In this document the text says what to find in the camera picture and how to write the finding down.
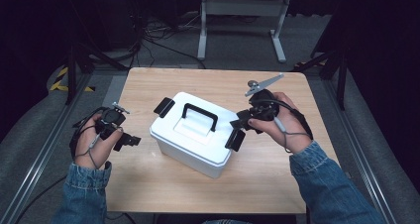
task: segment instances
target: dark background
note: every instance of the dark background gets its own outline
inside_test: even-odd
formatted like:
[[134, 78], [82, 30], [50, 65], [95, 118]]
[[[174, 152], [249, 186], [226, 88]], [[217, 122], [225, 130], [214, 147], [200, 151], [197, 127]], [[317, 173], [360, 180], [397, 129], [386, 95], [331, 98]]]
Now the dark background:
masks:
[[[72, 44], [102, 52], [127, 47], [134, 25], [141, 27], [149, 16], [176, 25], [183, 13], [199, 10], [199, 1], [0, 0], [0, 141], [48, 95], [47, 80]], [[350, 72], [417, 190], [419, 11], [418, 0], [292, 0], [288, 12], [334, 13], [315, 51], [345, 48]]]

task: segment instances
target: gray carpet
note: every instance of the gray carpet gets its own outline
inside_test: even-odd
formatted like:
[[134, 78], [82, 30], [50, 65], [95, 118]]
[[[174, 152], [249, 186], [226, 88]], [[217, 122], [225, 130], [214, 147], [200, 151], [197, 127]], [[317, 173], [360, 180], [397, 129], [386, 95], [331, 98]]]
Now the gray carpet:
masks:
[[[284, 48], [287, 63], [280, 64], [276, 60], [273, 45], [268, 31], [275, 25], [275, 19], [259, 18], [252, 23], [232, 18], [215, 18], [208, 23], [208, 41], [206, 59], [202, 61], [208, 69], [241, 69], [241, 70], [271, 70], [288, 71], [297, 62], [308, 61], [310, 54], [318, 41], [329, 17], [287, 17], [280, 40]], [[177, 49], [188, 55], [196, 56], [199, 30], [191, 28], [188, 31], [159, 40], [157, 43]], [[124, 54], [126, 50], [109, 53], [109, 56]], [[128, 65], [131, 60], [121, 63]], [[133, 60], [133, 66], [175, 66], [197, 67], [202, 64], [191, 56], [185, 56], [169, 51], [148, 42], [144, 42], [138, 56]], [[51, 79], [46, 81], [50, 88], [61, 64]], [[341, 166], [364, 196], [370, 198], [367, 183], [353, 156], [350, 139], [346, 129], [339, 119], [337, 104], [331, 100], [328, 93], [328, 82], [321, 80], [317, 73], [319, 67], [305, 71], [310, 87], [327, 127], [331, 141], [338, 155]], [[126, 72], [116, 71], [107, 64], [97, 65], [97, 69], [89, 78], [88, 85], [94, 86], [94, 92], [82, 92], [73, 105], [70, 116], [63, 124], [63, 132], [59, 134], [58, 142], [53, 144], [54, 150], [42, 170], [42, 174], [25, 204], [34, 199], [46, 187], [66, 174], [70, 163], [68, 142], [73, 130], [73, 123], [86, 116], [95, 108], [118, 101], [124, 84]], [[0, 213], [5, 213], [13, 197], [18, 192], [21, 183], [37, 158], [41, 148], [56, 125], [66, 99], [65, 91], [51, 91], [50, 95], [28, 111], [15, 125], [0, 145]], [[382, 195], [392, 212], [393, 220], [389, 223], [420, 223], [420, 197], [411, 182], [393, 156], [386, 140], [374, 122], [368, 107], [361, 97], [357, 86], [349, 75], [346, 85], [345, 116], [363, 147], [369, 164], [383, 191]], [[48, 223], [61, 199], [62, 182], [44, 194], [26, 212], [20, 223]], [[131, 214], [136, 223], [154, 223], [153, 213]], [[304, 223], [302, 216], [297, 217], [298, 223]], [[125, 217], [109, 223], [130, 223]]]

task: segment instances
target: wooden table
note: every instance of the wooden table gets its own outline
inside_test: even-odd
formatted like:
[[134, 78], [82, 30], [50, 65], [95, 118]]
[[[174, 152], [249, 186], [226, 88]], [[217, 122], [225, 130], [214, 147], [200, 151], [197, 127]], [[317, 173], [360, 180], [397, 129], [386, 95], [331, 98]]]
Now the wooden table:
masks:
[[[150, 134], [153, 111], [164, 97], [184, 91], [234, 112], [249, 109], [249, 80], [263, 81], [278, 72], [132, 68], [119, 103], [131, 112], [125, 132], [141, 137], [136, 147], [112, 152], [107, 191], [109, 211], [153, 213], [305, 213], [290, 174], [290, 154], [266, 133], [248, 131], [221, 176], [213, 179], [160, 152]], [[285, 92], [305, 115], [327, 155], [337, 160], [305, 76], [285, 73], [270, 91]]]

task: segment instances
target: denim jacket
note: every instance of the denim jacket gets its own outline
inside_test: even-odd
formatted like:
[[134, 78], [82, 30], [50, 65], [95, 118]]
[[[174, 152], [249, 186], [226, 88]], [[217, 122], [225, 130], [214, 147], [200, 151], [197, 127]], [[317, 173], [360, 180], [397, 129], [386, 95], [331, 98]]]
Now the denim jacket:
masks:
[[[320, 223], [383, 223], [340, 167], [314, 141], [304, 151], [290, 156], [291, 173], [310, 210], [311, 221]], [[105, 187], [111, 163], [104, 170], [71, 164], [64, 185], [63, 202], [52, 223], [105, 223]], [[235, 220], [206, 224], [241, 224]]]

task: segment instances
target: box handle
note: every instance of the box handle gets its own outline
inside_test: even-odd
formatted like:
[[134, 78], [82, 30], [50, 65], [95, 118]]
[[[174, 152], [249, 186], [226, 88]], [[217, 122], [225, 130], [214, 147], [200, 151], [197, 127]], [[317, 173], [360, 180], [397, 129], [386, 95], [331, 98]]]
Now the box handle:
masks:
[[196, 112], [199, 112], [199, 113], [201, 113], [201, 114], [203, 114], [203, 115], [205, 115], [205, 116], [207, 116], [209, 118], [212, 118], [213, 119], [213, 125], [211, 125], [211, 129], [210, 130], [212, 132], [216, 132], [216, 123], [217, 123], [217, 119], [218, 119], [218, 117], [217, 117], [216, 114], [211, 113], [209, 111], [206, 111], [206, 110], [204, 110], [202, 108], [199, 108], [197, 106], [194, 106], [194, 105], [192, 105], [190, 103], [185, 103], [184, 110], [182, 112], [182, 118], [185, 118], [186, 117], [186, 111], [188, 110], [188, 108], [191, 109], [191, 110], [194, 110]]

